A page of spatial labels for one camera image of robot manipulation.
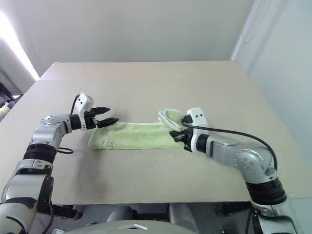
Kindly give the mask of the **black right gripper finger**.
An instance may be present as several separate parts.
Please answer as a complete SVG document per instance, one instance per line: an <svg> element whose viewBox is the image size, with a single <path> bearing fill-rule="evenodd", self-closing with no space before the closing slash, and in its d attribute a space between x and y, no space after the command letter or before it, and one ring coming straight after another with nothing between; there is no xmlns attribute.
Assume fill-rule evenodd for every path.
<svg viewBox="0 0 312 234"><path fill-rule="evenodd" d="M170 136L175 142L184 142L186 134L184 132L171 131Z"/></svg>

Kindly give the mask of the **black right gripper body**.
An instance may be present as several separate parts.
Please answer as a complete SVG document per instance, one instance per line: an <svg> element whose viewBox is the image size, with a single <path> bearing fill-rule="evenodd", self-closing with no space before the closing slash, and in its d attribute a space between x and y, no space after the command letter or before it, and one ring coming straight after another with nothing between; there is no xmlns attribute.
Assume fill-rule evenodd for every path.
<svg viewBox="0 0 312 234"><path fill-rule="evenodd" d="M191 150L193 130L184 130L182 134L184 135L184 138L182 139L182 142L184 143L184 150Z"/></svg>

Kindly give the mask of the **grey robot torso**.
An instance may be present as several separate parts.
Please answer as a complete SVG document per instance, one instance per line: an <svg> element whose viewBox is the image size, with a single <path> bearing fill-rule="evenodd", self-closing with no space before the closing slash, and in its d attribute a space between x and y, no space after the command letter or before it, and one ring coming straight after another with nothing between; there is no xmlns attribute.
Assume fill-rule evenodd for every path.
<svg viewBox="0 0 312 234"><path fill-rule="evenodd" d="M198 234L195 231L163 221L120 220L88 225L64 234Z"/></svg>

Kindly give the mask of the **light green towel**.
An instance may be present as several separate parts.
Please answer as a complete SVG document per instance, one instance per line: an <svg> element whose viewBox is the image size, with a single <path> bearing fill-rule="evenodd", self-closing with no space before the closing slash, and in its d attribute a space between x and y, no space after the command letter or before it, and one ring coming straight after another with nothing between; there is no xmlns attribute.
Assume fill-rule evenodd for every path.
<svg viewBox="0 0 312 234"><path fill-rule="evenodd" d="M185 129L181 124L184 115L169 108L160 110L157 114L159 122L117 122L95 129L87 147L91 150L143 150L182 146L182 142L174 141L170 132L181 132Z"/></svg>

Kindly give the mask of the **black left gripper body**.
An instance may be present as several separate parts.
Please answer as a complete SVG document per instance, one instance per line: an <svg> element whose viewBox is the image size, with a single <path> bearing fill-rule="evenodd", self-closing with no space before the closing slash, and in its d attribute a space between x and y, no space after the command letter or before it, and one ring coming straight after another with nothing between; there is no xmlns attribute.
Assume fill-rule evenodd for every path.
<svg viewBox="0 0 312 234"><path fill-rule="evenodd" d="M97 126L97 120L95 119L96 115L97 113L95 109L91 109L90 111L84 112L84 121L87 130L96 128Z"/></svg>

